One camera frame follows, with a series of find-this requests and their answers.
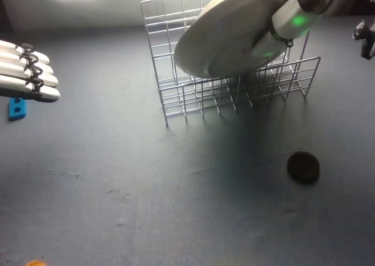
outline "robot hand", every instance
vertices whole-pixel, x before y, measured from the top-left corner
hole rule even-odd
[[[33,51],[33,46],[0,40],[0,96],[57,101],[58,80],[48,64],[48,57]]]
[[[370,60],[375,56],[375,23],[370,26],[365,21],[360,22],[354,31],[353,39],[362,40],[361,56],[363,58]]]

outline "black round object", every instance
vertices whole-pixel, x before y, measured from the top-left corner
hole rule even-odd
[[[321,166],[318,159],[307,152],[297,152],[288,159],[288,173],[301,184],[311,184],[319,179]]]

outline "blue object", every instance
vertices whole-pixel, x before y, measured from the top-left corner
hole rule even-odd
[[[15,121],[24,118],[28,114],[26,100],[22,98],[11,98],[9,100],[9,120]]]

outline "white wall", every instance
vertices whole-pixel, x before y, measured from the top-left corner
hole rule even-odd
[[[13,28],[27,31],[143,25],[141,1],[4,0],[4,3]]]

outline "wire basket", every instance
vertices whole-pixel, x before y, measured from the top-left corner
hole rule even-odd
[[[197,19],[211,0],[148,0],[141,3],[146,34],[158,85],[166,125],[168,117],[246,101],[252,107],[263,99],[270,103],[275,96],[284,102],[291,92],[309,93],[319,67],[320,57],[303,59],[309,33],[298,39],[301,49],[286,47],[285,52],[265,67],[237,77],[201,79],[184,73],[175,64],[173,52],[179,38]]]

